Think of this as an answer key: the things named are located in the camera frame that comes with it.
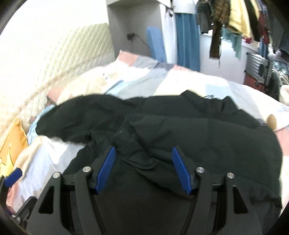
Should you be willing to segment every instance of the bedroom wall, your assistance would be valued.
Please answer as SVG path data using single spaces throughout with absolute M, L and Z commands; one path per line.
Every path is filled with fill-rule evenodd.
M 109 28 L 112 36 L 115 57 L 119 51 L 132 51 L 132 44 L 126 35 L 130 33 L 129 9 L 125 6 L 108 6 Z
M 126 35 L 137 33 L 147 43 L 146 30 L 149 26 L 162 29 L 158 1 L 140 5 L 115 3 L 108 6 L 108 16 L 116 56 L 120 50 L 151 55 L 149 48 L 139 38 L 128 41 Z
M 159 3 L 141 4 L 129 8 L 129 29 L 132 33 L 137 33 L 146 43 L 146 31 L 149 26 L 162 29 Z M 151 52 L 138 38 L 131 42 L 132 53 L 150 56 Z
M 160 4 L 160 13 L 162 21 L 162 33 L 164 39 L 164 48 L 166 51 L 166 60 L 170 64 L 177 63 L 177 29 L 175 15 L 170 17 L 166 13 L 166 7 Z
M 171 0 L 106 0 L 107 5 L 111 5 L 113 3 L 118 4 L 125 4 L 125 5 L 135 5 L 135 4 L 142 4 L 142 3 L 148 3 L 148 2 L 156 2 L 159 1 L 160 3 L 170 7 L 171 6 Z
M 243 84 L 245 77 L 244 70 L 247 63 L 246 53 L 257 53 L 255 50 L 253 50 L 254 47 L 252 44 L 246 45 L 245 42 L 242 42 L 242 57 L 241 60 L 239 60 L 235 57 L 235 52 L 232 49 L 232 42 L 222 40 L 222 55 L 220 59 L 221 65 L 219 68 L 219 61 L 209 58 L 211 40 L 211 36 L 200 35 L 201 73 L 222 77 L 227 80 Z
M 0 76 L 34 84 L 47 51 L 67 32 L 108 23 L 105 0 L 27 0 L 0 35 Z

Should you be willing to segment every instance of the yellow pillow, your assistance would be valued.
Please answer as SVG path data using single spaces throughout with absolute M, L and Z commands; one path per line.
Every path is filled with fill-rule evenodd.
M 0 175 L 7 176 L 12 172 L 11 164 L 15 164 L 19 154 L 26 147 L 28 142 L 21 120 L 15 118 L 3 146 L 0 147 Z

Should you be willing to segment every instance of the blue curtain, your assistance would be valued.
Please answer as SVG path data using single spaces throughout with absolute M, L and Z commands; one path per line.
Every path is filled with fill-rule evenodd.
M 264 43 L 264 40 L 260 39 L 259 55 L 268 59 L 268 45 Z
M 200 71 L 200 38 L 195 14 L 176 13 L 178 65 Z

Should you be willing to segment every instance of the blue gripper pad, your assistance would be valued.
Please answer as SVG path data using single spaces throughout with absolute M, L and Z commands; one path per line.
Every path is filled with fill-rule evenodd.
M 187 194 L 191 194 L 193 190 L 191 186 L 191 176 L 176 147 L 173 147 L 172 150 L 172 160 L 177 170 L 183 190 L 185 190 Z
M 104 189 L 108 181 L 108 177 L 110 175 L 114 161 L 115 161 L 115 148 L 112 147 L 97 175 L 97 182 L 95 187 L 97 193 L 99 193 Z
M 6 188 L 11 188 L 13 184 L 22 176 L 22 171 L 20 168 L 16 168 L 11 172 L 9 176 L 4 179 L 4 185 Z

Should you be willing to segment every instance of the yellow garment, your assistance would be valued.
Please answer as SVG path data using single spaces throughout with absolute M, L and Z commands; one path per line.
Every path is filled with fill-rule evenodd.
M 11 128 L 8 132 L 6 139 L 3 142 L 3 145 L 0 146 L 0 159 L 2 168 L 0 169 L 0 175 L 2 175 L 3 169 L 7 167 L 7 159 L 12 162 L 12 166 L 16 162 L 19 154 L 23 149 L 28 147 L 27 137 L 22 129 L 21 120 L 19 118 L 15 118 Z
M 244 0 L 231 0 L 229 26 L 235 28 L 244 37 L 251 37 L 250 20 Z
M 0 175 L 9 176 L 13 171 L 13 164 L 10 157 L 10 151 L 8 150 L 8 154 L 6 156 L 6 164 L 2 163 L 2 159 L 0 158 Z

